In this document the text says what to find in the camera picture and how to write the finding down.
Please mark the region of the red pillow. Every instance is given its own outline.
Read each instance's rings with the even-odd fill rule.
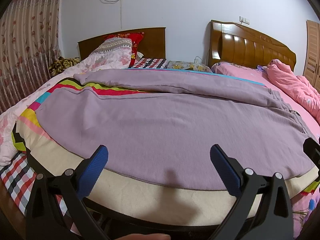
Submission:
[[[132,54],[129,67],[132,67],[135,63],[138,51],[139,42],[142,41],[144,33],[127,33],[127,34],[110,34],[107,35],[104,40],[111,38],[128,38],[132,40]]]

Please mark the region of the plaid sheet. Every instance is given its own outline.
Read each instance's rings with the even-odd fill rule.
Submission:
[[[129,68],[166,68],[167,60],[162,58],[142,58]]]
[[[37,174],[28,164],[25,152],[18,152],[12,159],[10,165],[0,169],[0,177],[6,189],[24,216],[26,216],[27,213],[26,207],[36,176]],[[56,198],[67,228],[70,229],[71,232],[80,235],[76,225],[73,223],[62,196],[56,195]],[[106,219],[105,216],[94,210],[90,210],[89,212],[100,225]]]

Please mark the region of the metal screw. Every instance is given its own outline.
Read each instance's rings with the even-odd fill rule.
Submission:
[[[279,172],[276,172],[276,177],[277,177],[278,179],[282,179],[282,174],[279,173]]]
[[[250,168],[246,168],[246,169],[244,170],[244,172],[245,172],[246,174],[248,174],[248,175],[252,175],[252,174],[253,174],[253,170],[250,169]]]
[[[43,174],[42,173],[39,173],[38,175],[37,175],[37,179],[42,179],[43,178]]]
[[[64,172],[64,174],[65,174],[66,176],[71,176],[71,175],[73,174],[73,169],[67,169],[67,170]]]

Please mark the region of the floral curtain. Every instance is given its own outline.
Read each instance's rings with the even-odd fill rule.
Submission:
[[[50,78],[60,56],[59,0],[12,0],[0,19],[0,113]]]

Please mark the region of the wooden wardrobe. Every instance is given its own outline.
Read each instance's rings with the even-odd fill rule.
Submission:
[[[320,24],[307,20],[308,47],[303,75],[320,93]]]

